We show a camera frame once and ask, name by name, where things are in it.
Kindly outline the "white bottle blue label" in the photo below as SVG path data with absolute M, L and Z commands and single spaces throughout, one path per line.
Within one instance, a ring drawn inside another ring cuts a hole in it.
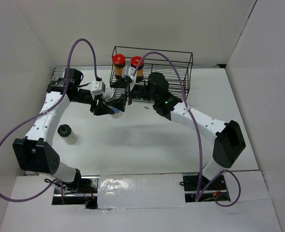
M 116 98 L 114 90 L 110 87 L 106 87 L 102 98 L 103 98 L 105 105 L 107 105 L 108 102 L 110 102 Z M 120 111 L 120 110 L 118 110 L 112 106 L 108 106 L 108 107 L 114 111 L 114 114 L 111 115 L 112 118 L 118 119 L 122 116 L 122 111 Z

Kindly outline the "black cap pellet bottle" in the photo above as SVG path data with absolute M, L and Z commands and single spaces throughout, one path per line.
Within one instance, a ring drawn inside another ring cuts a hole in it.
M 58 135 L 65 141 L 66 144 L 74 144 L 77 141 L 77 135 L 72 128 L 67 124 L 62 124 L 58 127 Z

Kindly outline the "red lid sauce jar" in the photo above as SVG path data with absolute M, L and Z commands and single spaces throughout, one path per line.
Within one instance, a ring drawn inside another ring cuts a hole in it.
M 121 53 L 113 55 L 112 63 L 113 63 L 114 70 L 115 70 L 115 77 L 117 79 L 120 79 L 122 75 L 122 70 L 126 64 L 126 57 Z

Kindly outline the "red lid chili jar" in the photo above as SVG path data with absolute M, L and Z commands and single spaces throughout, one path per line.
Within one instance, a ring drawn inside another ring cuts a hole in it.
M 140 56 L 132 57 L 132 59 L 131 59 L 131 66 L 132 66 L 133 68 L 136 68 L 140 60 L 141 60 L 141 57 L 140 57 Z M 143 67 L 144 67 L 144 60 L 143 60 L 143 61 L 141 62 L 141 64 L 139 65 L 138 70 L 137 70 L 137 73 L 136 73 L 136 82 L 137 82 L 137 83 L 142 82 L 143 79 L 144 79 Z

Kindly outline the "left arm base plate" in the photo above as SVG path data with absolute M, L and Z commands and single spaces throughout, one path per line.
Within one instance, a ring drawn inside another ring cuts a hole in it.
M 97 209 L 98 181 L 98 177 L 85 176 L 76 186 L 57 183 L 54 187 L 52 205 L 79 205 L 86 209 Z

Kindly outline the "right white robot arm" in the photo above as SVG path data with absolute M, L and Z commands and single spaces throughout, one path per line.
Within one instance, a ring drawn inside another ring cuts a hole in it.
M 241 128 L 236 121 L 220 121 L 190 107 L 185 100 L 169 92 L 169 83 L 162 73 L 151 73 L 143 85 L 136 84 L 134 78 L 127 75 L 118 78 L 110 86 L 125 90 L 121 98 L 122 110 L 124 102 L 130 101 L 132 97 L 153 99 L 153 109 L 157 114 L 195 130 L 198 136 L 207 138 L 213 144 L 212 158 L 201 168 L 198 179 L 203 189 L 214 186 L 216 175 L 231 168 L 246 148 Z

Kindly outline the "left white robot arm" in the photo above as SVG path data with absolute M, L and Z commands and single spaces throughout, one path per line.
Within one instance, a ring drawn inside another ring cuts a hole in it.
M 50 176 L 77 193 L 83 187 L 81 172 L 61 162 L 52 147 L 59 121 L 71 102 L 88 104 L 96 115 L 113 115 L 116 110 L 108 103 L 115 99 L 115 92 L 96 78 L 91 89 L 83 89 L 83 73 L 65 69 L 61 78 L 52 80 L 46 90 L 45 102 L 32 128 L 22 139 L 15 139 L 13 150 L 21 170 Z

